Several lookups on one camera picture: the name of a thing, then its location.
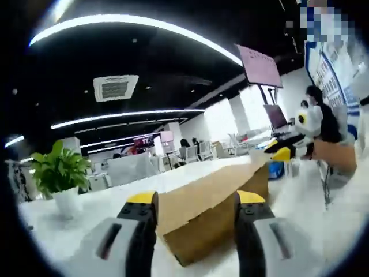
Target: potted plant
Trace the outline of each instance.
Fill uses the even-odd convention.
[[[81,154],[63,148],[57,140],[49,154],[33,153],[33,177],[37,189],[46,197],[55,199],[61,214],[70,219],[82,210],[78,201],[78,188],[87,188],[86,169],[90,162]]]

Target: computer screen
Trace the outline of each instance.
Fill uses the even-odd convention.
[[[283,88],[281,76],[272,57],[244,46],[237,45],[237,48],[250,84]]]
[[[287,120],[279,105],[264,105],[264,108],[274,130],[287,125]]]

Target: yellow object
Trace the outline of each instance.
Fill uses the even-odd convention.
[[[305,123],[306,123],[306,115],[305,114],[299,114],[298,115],[298,120],[299,120],[299,117],[302,117],[303,118],[303,121],[302,122],[300,122],[302,125],[304,125]]]
[[[256,193],[243,192],[242,190],[237,190],[237,193],[240,197],[241,204],[264,203],[265,202],[265,199]]]
[[[278,162],[289,162],[291,160],[291,150],[288,147],[279,149],[273,156],[272,160]]]
[[[127,199],[127,203],[145,203],[145,204],[151,204],[153,196],[156,192],[142,192],[139,194],[136,194],[134,196],[131,196]]]
[[[268,146],[265,149],[268,149],[268,148],[270,148],[271,146],[273,146],[273,145],[275,145],[277,143],[278,143],[277,140],[273,140],[271,143],[268,144]]]

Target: pink screen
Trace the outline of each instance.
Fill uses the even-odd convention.
[[[237,45],[237,47],[250,83],[283,87],[281,76],[273,58],[247,47],[240,45]]]
[[[173,141],[173,132],[172,131],[162,131],[160,132],[160,140],[162,143],[167,143],[169,141]]]

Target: ceiling light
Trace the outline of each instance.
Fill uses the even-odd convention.
[[[74,0],[59,0],[54,9],[54,20],[57,22]]]
[[[114,148],[119,148],[119,147],[124,147],[124,146],[131,146],[133,144],[134,143],[127,143],[127,144],[122,144],[122,145],[117,145],[117,146],[111,146],[111,147],[106,147],[106,148],[97,149],[97,150],[91,150],[91,151],[88,151],[87,154],[101,152],[101,151],[105,151],[105,150],[109,150],[109,149],[114,149]]]
[[[118,127],[118,126],[126,126],[128,123],[121,123],[121,124],[113,124],[113,125],[107,125],[107,126],[101,126],[97,127],[97,129],[106,129],[106,128],[112,128],[112,127]]]
[[[159,133],[152,133],[152,134],[140,134],[138,136],[133,136],[133,137],[121,137],[121,138],[117,138],[115,140],[106,140],[106,141],[101,141],[99,143],[90,143],[90,144],[85,144],[85,145],[81,145],[81,148],[85,148],[85,147],[90,147],[90,146],[95,146],[95,145],[99,145],[99,144],[106,144],[106,143],[114,143],[116,141],[121,141],[121,140],[129,140],[129,139],[136,139],[138,137],[149,137],[152,136],[154,134],[159,134]]]
[[[89,132],[89,131],[95,131],[95,128],[79,130],[79,131],[75,131],[74,133],[79,134],[79,133],[84,133],[84,132]]]
[[[155,20],[142,16],[131,16],[129,14],[96,14],[92,16],[84,16],[74,18],[71,20],[66,20],[38,33],[29,42],[29,46],[62,30],[92,23],[132,23],[153,26],[170,32],[178,33],[180,35],[187,36],[190,39],[196,40],[204,45],[209,46],[210,48],[216,50],[217,52],[221,53],[222,55],[225,55],[227,58],[237,63],[239,66],[242,66],[242,61],[238,57],[236,57],[226,49],[220,47],[218,44],[213,43],[211,40],[204,38],[203,36],[200,36],[192,31],[189,31],[187,29],[164,21]]]
[[[5,144],[5,148],[15,144],[15,143],[18,143],[20,141],[22,141],[24,139],[24,136],[20,136],[20,137],[16,137],[15,139],[11,140],[10,142],[6,143]]]
[[[26,162],[30,162],[30,161],[32,161],[33,160],[33,157],[29,157],[29,158],[25,158],[25,159],[23,159],[23,160],[20,160],[19,162],[20,163],[26,163]]]
[[[199,112],[203,112],[203,111],[205,111],[205,110],[196,109],[196,108],[195,109],[185,109],[185,110],[132,111],[130,113],[105,114],[105,115],[100,115],[100,116],[97,116],[97,117],[87,117],[87,118],[76,119],[76,120],[72,120],[72,121],[67,121],[67,122],[51,125],[50,128],[51,129],[58,129],[58,128],[61,128],[61,127],[74,125],[74,124],[79,124],[79,123],[83,123],[83,122],[101,120],[101,119],[106,119],[106,118],[127,117],[127,116],[130,116],[130,115],[167,114],[167,113],[199,113]]]

